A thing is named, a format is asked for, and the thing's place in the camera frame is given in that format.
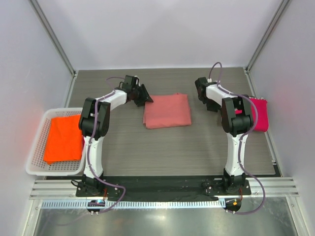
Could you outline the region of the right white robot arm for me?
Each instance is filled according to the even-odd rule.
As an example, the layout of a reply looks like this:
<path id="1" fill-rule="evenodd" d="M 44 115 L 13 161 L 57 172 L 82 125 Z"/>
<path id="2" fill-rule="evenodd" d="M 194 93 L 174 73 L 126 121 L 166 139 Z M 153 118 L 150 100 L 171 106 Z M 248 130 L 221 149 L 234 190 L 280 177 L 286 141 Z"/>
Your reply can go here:
<path id="1" fill-rule="evenodd" d="M 222 189 L 226 194 L 237 194 L 245 186 L 245 145 L 248 132 L 255 120 L 252 103 L 246 95 L 237 95 L 224 89 L 217 81 L 205 77 L 195 81 L 198 99 L 208 111 L 219 112 L 221 125 L 227 135 L 227 161 L 223 169 Z"/>

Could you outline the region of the salmon pink t shirt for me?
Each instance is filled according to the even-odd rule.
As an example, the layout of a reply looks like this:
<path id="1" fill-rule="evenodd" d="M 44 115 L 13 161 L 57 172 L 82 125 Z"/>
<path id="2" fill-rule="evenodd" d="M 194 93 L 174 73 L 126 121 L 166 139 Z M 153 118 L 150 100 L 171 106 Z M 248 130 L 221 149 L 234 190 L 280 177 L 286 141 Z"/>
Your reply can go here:
<path id="1" fill-rule="evenodd" d="M 148 129 L 189 126 L 192 124 L 187 94 L 153 95 L 146 102 L 143 124 Z"/>

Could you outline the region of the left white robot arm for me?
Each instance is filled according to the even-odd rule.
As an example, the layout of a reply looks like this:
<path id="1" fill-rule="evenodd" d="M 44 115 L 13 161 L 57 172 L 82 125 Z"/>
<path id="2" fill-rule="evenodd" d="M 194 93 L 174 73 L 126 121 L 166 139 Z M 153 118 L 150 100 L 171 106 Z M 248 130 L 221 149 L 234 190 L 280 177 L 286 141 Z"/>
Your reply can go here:
<path id="1" fill-rule="evenodd" d="M 106 187 L 121 189 L 123 186 L 103 179 L 102 146 L 109 130 L 110 113 L 113 109 L 133 101 L 136 106 L 153 103 L 144 84 L 137 76 L 126 75 L 109 94 L 98 98 L 86 98 L 79 119 L 79 129 L 84 138 L 85 168 L 82 180 L 77 184 L 76 196 L 100 196 Z"/>

